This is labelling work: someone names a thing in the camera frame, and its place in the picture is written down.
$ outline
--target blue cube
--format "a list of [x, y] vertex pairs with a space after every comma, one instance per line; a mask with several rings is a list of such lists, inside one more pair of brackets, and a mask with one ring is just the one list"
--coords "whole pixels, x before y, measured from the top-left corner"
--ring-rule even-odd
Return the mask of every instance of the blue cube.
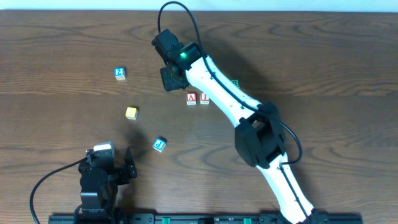
[[157, 138], [152, 147], [158, 150], [159, 152], [162, 152], [163, 149], [166, 147], [166, 142], [163, 139]]
[[125, 80], [126, 72], [124, 71], [124, 68], [115, 68], [114, 76], [116, 77], [117, 80]]

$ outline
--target wooden surface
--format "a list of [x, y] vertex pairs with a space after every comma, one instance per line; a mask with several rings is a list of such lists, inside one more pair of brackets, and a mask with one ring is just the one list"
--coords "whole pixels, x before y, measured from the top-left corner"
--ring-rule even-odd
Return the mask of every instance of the wooden surface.
[[[398, 15], [196, 12], [219, 68], [254, 98], [271, 100], [304, 146], [294, 174], [307, 198], [365, 223], [398, 222]], [[257, 213], [279, 205], [258, 170], [234, 149], [234, 130], [213, 104], [166, 93], [150, 45], [157, 12], [0, 12], [0, 222], [32, 223], [29, 195], [46, 173], [112, 140], [134, 147], [138, 178], [118, 205], [159, 213]], [[195, 40], [183, 12], [162, 28]], [[114, 78], [127, 68], [127, 80]], [[139, 108], [138, 120], [124, 116]], [[163, 153], [151, 147], [168, 140]], [[289, 140], [290, 158], [296, 146]], [[35, 195], [46, 223], [80, 204], [77, 167]]]

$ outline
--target wooden table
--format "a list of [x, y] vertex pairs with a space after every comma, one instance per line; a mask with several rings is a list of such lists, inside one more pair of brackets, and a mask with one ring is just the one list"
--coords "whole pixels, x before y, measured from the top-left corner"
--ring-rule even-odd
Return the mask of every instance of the wooden table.
[[[307, 198], [365, 223], [398, 222], [398, 15], [195, 12], [206, 51], [230, 79], [272, 101], [304, 146], [294, 174]], [[150, 42], [157, 12], [2, 11], [0, 20], [0, 222], [32, 223], [29, 195], [46, 173], [96, 143], [127, 146], [138, 178], [118, 205], [159, 213], [258, 213], [279, 205], [234, 149], [234, 129], [213, 104], [187, 106], [165, 92]], [[196, 40], [184, 12], [162, 28]], [[126, 67], [117, 81], [114, 68]], [[124, 116], [139, 108], [136, 121]], [[162, 153], [154, 139], [168, 140]], [[287, 143], [290, 158], [297, 155]], [[80, 202], [77, 167], [35, 195], [42, 223]]]

